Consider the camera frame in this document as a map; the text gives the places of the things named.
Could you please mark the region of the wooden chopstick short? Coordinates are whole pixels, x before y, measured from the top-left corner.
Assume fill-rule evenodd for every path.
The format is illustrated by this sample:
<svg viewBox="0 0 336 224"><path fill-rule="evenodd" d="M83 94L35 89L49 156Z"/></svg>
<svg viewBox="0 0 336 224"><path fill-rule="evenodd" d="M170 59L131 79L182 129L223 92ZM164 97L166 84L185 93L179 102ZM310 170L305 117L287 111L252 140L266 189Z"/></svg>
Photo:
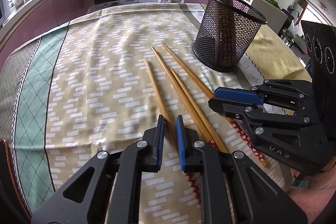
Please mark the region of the wooden chopstick short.
<svg viewBox="0 0 336 224"><path fill-rule="evenodd" d="M179 83L180 87L182 88L184 94L187 96L187 98L189 99L190 103L192 104L194 110L198 113L199 119L202 121L202 123L204 124L204 126L206 127L208 133L207 133L207 137L205 137L206 141L213 140L214 143L216 144L216 146L218 147L218 149L222 152L228 153L229 151L226 149L225 145L223 144L222 140L220 139L219 135L217 134L217 132L214 130L213 126L209 123L208 119L206 118L206 116L203 114L202 110L200 109L200 107L198 106L198 104L195 102L195 100L193 99L192 95L189 93L189 91L187 90L187 87L185 87L183 81L179 78L179 75L176 73L176 71L174 69L170 70L171 73L173 74L174 78L177 80L177 82Z"/></svg>

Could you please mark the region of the black mesh utensil cup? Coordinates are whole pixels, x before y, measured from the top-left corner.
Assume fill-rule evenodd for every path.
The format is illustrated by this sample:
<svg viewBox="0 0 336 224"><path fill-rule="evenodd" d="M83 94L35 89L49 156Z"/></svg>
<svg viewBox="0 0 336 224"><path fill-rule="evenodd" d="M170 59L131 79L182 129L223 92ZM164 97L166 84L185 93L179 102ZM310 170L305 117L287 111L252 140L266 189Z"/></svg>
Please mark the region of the black mesh utensil cup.
<svg viewBox="0 0 336 224"><path fill-rule="evenodd" d="M217 72L233 71L252 43L265 16L242 0L229 5L208 0L193 52L205 66Z"/></svg>

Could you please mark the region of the patterned beige tablecloth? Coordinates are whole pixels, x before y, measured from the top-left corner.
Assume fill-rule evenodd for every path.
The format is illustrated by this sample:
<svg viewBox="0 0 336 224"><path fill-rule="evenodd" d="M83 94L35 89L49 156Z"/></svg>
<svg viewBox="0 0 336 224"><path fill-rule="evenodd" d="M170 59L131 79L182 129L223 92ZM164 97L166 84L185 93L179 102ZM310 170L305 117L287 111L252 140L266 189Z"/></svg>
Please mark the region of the patterned beige tablecloth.
<svg viewBox="0 0 336 224"><path fill-rule="evenodd" d="M195 128L164 67L175 70L228 151L258 158L241 133L208 106L210 89L249 89L265 79L309 80L268 26L230 73L194 55L202 5L142 3L76 18L19 39L1 70L1 138L10 146L19 208L30 216L94 154L118 152L157 123L157 84L170 118Z"/></svg>

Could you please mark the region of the wooden chair back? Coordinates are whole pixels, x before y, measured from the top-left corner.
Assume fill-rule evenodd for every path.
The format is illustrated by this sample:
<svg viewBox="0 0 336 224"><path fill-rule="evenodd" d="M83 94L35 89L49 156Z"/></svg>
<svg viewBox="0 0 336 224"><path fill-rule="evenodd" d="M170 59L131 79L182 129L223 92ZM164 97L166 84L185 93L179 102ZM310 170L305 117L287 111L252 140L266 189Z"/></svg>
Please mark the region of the wooden chair back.
<svg viewBox="0 0 336 224"><path fill-rule="evenodd" d="M15 180L9 145L1 140L1 223L30 223L31 216Z"/></svg>

